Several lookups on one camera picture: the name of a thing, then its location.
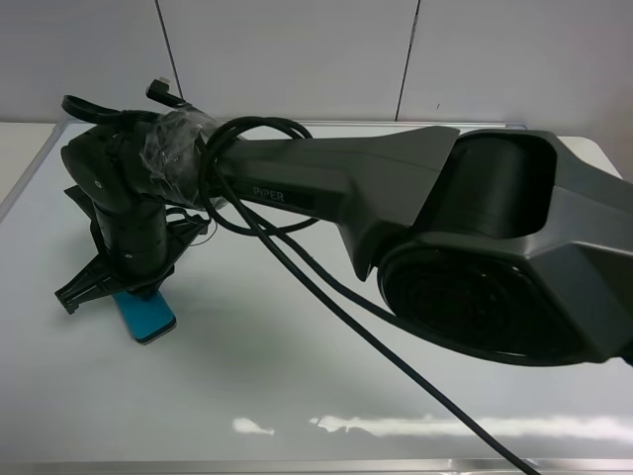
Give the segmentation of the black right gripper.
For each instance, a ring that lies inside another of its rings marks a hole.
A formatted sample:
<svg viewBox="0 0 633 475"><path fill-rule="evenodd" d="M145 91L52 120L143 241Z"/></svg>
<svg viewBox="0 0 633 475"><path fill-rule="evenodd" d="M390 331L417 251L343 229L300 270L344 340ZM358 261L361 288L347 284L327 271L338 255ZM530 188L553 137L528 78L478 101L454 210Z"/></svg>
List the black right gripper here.
<svg viewBox="0 0 633 475"><path fill-rule="evenodd" d="M97 255L55 297L69 314L100 298L129 293L147 301L173 274L175 263L207 221L181 208L142 201L124 214L101 209L79 187L64 191L90 219Z"/></svg>

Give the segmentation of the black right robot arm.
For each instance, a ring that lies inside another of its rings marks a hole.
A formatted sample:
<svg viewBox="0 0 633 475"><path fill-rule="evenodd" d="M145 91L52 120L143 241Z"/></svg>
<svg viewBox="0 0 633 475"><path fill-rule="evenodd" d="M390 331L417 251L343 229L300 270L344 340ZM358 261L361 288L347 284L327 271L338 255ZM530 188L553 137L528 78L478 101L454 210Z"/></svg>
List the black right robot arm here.
<svg viewBox="0 0 633 475"><path fill-rule="evenodd" d="M155 293L204 229L187 210L230 203L237 234L289 242L255 203L336 225L379 317L433 344L520 366L632 358L632 187L550 133L315 139L279 118L204 130L188 111L113 111L61 159L98 248L57 292L68 310Z"/></svg>

